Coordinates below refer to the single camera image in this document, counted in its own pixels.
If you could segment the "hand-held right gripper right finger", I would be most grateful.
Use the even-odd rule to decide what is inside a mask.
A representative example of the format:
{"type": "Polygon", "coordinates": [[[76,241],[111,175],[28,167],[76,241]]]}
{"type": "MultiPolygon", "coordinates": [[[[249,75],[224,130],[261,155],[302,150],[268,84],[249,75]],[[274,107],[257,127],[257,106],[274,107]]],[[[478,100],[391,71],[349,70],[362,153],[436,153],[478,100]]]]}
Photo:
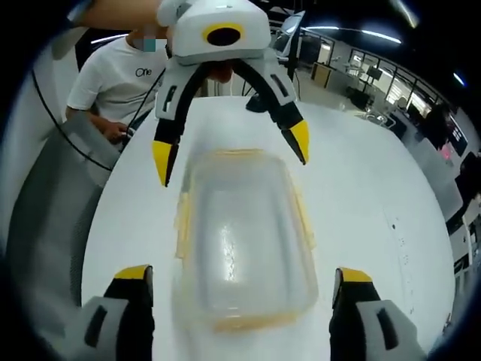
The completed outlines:
{"type": "Polygon", "coordinates": [[[425,360],[417,329],[362,271],[336,269],[329,322],[331,360],[425,360]]]}

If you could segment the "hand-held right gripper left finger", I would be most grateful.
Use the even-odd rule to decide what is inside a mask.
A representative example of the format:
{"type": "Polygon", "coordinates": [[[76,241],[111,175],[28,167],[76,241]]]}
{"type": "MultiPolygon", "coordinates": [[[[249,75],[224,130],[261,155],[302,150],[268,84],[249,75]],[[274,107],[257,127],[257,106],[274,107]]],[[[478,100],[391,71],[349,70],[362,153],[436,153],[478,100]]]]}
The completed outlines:
{"type": "Polygon", "coordinates": [[[153,267],[136,265],[117,272],[102,297],[85,308],[83,343],[95,360],[153,358],[153,267]]]}

